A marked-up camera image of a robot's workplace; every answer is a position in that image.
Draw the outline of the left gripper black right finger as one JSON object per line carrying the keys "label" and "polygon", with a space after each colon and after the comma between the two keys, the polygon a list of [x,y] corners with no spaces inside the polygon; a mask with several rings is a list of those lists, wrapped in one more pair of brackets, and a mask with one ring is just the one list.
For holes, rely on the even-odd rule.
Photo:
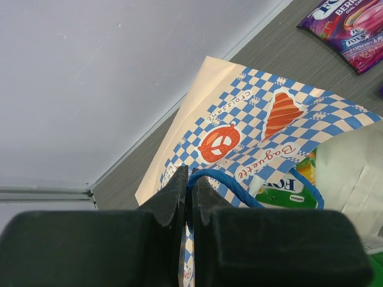
{"label": "left gripper black right finger", "polygon": [[333,210],[235,208],[191,181],[196,286],[367,286],[373,268]]}

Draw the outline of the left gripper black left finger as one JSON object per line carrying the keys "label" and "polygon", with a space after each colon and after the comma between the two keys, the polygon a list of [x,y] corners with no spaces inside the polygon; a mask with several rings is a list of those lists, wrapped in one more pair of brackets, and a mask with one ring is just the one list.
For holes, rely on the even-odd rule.
{"label": "left gripper black left finger", "polygon": [[29,211],[1,234],[2,286],[182,286],[188,168],[135,210]]}

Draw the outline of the green snack packet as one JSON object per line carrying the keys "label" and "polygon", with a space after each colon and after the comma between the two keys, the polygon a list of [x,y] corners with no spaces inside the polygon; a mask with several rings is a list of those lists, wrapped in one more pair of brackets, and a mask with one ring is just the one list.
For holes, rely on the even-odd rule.
{"label": "green snack packet", "polygon": [[[314,149],[295,166],[313,186],[316,186],[316,157],[317,149]],[[261,204],[286,208],[315,209],[318,204],[310,190],[291,173],[287,173],[276,183],[263,184],[255,199]]]}

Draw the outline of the blue checkered paper bag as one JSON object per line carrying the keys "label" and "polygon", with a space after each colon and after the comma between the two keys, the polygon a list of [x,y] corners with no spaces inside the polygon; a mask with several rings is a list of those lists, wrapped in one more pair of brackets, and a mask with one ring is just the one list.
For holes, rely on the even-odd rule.
{"label": "blue checkered paper bag", "polygon": [[178,167],[252,181],[281,179],[319,144],[382,118],[330,91],[207,57],[135,196],[163,188]]}

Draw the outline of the purple snack packet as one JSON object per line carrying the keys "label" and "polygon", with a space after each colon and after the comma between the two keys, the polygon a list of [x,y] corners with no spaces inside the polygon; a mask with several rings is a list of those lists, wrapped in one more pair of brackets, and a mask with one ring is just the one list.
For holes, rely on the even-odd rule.
{"label": "purple snack packet", "polygon": [[382,60],[382,1],[321,1],[298,25],[319,37],[358,74]]}

